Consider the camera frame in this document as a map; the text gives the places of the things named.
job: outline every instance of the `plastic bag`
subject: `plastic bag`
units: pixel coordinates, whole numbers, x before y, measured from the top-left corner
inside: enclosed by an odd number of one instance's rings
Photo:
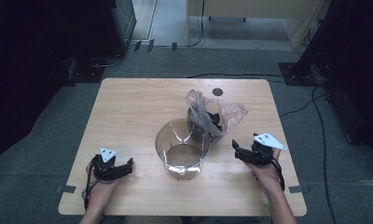
[[[187,117],[209,133],[210,142],[229,133],[248,112],[242,104],[207,99],[195,90],[187,93],[186,103],[189,105]]]

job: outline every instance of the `table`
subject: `table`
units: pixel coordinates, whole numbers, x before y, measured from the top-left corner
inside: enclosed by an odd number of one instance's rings
[[[220,88],[224,94],[214,96]],[[187,116],[186,95],[197,90],[208,98],[241,103],[249,111],[229,134],[211,144],[200,174],[187,182],[165,173],[155,150],[159,129],[172,119]],[[117,151],[116,166],[133,157],[133,173],[123,177],[107,215],[122,216],[268,216],[268,202],[249,169],[234,158],[231,140],[249,148],[253,133],[269,132],[286,147],[276,105],[266,80],[107,78],[92,108],[76,160],[67,181],[74,193],[65,192],[59,205],[63,215],[82,215],[81,192],[85,167],[100,147]],[[285,178],[285,195],[296,216],[306,214],[290,150],[279,160]]]
[[[281,19],[293,49],[297,49],[309,31],[311,23],[323,19],[329,0],[187,0],[186,43],[189,45],[189,17],[204,16],[235,18]]]

